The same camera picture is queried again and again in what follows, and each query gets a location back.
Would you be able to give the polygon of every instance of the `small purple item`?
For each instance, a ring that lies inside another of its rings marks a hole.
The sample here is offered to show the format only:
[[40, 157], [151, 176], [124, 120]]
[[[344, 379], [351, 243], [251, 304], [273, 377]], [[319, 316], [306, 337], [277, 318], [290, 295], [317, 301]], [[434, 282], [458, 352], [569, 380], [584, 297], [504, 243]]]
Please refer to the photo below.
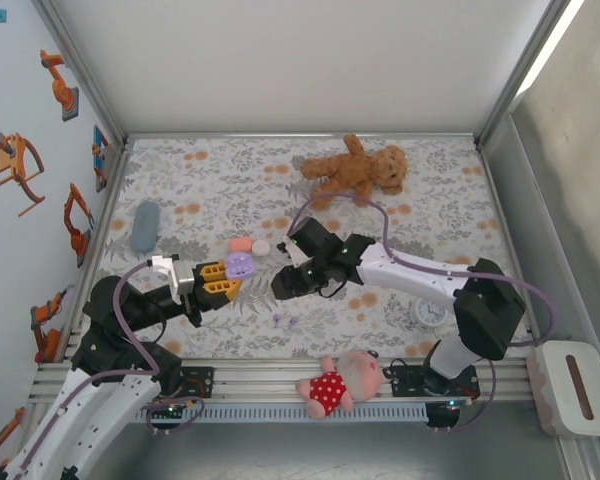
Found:
[[235, 252], [227, 257], [224, 262], [227, 269], [227, 279], [248, 280], [256, 273], [256, 266], [251, 255], [245, 252]]

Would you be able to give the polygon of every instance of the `teddy bear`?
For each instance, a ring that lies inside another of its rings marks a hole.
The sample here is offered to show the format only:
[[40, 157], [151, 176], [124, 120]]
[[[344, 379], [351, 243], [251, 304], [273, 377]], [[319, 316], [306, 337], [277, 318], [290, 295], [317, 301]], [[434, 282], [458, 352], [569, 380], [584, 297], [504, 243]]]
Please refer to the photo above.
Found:
[[346, 412], [353, 410], [353, 402], [366, 402], [380, 386], [389, 380], [378, 365], [375, 352], [352, 351], [342, 355], [337, 363], [325, 356], [320, 361], [324, 372], [312, 379], [300, 380], [296, 391], [305, 399], [311, 418], [325, 418], [338, 405]]
[[[402, 192], [402, 182], [407, 174], [407, 157], [400, 147], [389, 145], [367, 155], [360, 139], [352, 133], [344, 136], [344, 143], [349, 153], [325, 158], [308, 158], [302, 162], [300, 172], [305, 178], [315, 180], [327, 177], [311, 196], [354, 189], [356, 195], [370, 198], [374, 185], [378, 185], [384, 193], [390, 195]], [[332, 200], [332, 197], [321, 198], [314, 201], [311, 208], [324, 210]], [[367, 206], [362, 201], [356, 201], [356, 204]]]

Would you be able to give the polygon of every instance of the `stuffed pig toy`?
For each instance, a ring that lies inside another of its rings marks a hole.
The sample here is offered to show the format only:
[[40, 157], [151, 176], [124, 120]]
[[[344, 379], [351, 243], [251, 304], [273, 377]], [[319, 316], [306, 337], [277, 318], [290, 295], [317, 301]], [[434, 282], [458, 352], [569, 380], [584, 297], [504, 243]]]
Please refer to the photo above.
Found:
[[388, 382], [376, 361], [375, 352], [353, 351], [342, 355], [337, 363], [329, 356], [320, 361], [322, 374], [310, 380], [300, 380], [296, 391], [307, 402], [311, 418], [325, 418], [338, 405], [346, 412], [353, 410], [353, 402], [366, 402], [380, 386]]

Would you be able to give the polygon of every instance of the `alarm clock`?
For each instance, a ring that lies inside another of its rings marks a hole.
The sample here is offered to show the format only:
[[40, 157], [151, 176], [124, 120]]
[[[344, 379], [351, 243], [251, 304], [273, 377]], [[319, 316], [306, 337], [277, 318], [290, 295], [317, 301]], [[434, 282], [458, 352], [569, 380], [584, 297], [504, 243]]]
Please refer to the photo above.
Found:
[[418, 298], [411, 304], [411, 318], [422, 330], [433, 330], [447, 323], [447, 310], [439, 303]]

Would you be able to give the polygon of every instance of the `floral fabric surface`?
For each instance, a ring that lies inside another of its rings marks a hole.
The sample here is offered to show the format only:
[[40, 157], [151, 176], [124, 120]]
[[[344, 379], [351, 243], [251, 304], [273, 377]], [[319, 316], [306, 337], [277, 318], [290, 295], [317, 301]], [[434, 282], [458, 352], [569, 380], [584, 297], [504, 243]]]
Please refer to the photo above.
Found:
[[[372, 199], [389, 212], [391, 246], [438, 261], [474, 263], [479, 257], [509, 272], [508, 255], [495, 218], [479, 154], [469, 137], [362, 138], [367, 151], [397, 144], [406, 152], [405, 191]], [[224, 259], [232, 238], [250, 235], [271, 246], [254, 257], [256, 275], [243, 283], [237, 300], [203, 314], [202, 327], [186, 318], [168, 322], [160, 344], [183, 358], [290, 358], [338, 355], [373, 349], [381, 356], [423, 356], [438, 338], [456, 332], [453, 316], [436, 331], [411, 318], [415, 298], [381, 287], [348, 284], [331, 299], [318, 295], [276, 301], [273, 276], [290, 264], [275, 244], [300, 205], [316, 187], [299, 172], [304, 158], [345, 152], [340, 138], [209, 138], [137, 140], [100, 261], [98, 278], [122, 275], [155, 254], [177, 253], [196, 263]], [[144, 200], [161, 207], [156, 248], [147, 255], [130, 249], [135, 210]], [[352, 232], [380, 238], [382, 216], [348, 199], [311, 213], [345, 238]], [[141, 291], [166, 279], [145, 269], [131, 279]], [[276, 325], [273, 316], [280, 316]], [[161, 326], [138, 332], [156, 338]], [[530, 338], [525, 322], [515, 339]], [[510, 349], [508, 355], [524, 352]]]

